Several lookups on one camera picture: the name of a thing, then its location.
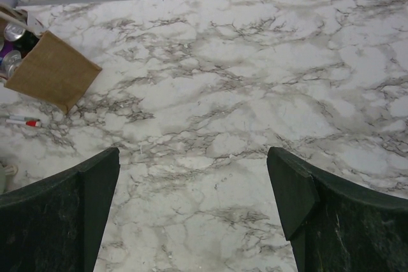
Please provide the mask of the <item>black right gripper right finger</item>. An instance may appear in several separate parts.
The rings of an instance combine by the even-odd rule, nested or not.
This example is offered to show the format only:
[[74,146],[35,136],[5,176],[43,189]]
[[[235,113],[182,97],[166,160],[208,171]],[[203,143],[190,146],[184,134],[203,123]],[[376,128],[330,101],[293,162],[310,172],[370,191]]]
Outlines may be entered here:
[[407,271],[407,200],[319,169],[283,148],[267,168],[298,271]]

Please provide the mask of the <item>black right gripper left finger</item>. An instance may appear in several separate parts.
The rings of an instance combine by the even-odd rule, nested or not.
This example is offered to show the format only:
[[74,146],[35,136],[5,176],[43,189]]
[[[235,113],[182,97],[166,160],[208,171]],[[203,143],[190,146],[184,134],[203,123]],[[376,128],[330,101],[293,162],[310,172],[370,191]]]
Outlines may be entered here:
[[112,147],[1,195],[1,271],[93,271],[120,172]]

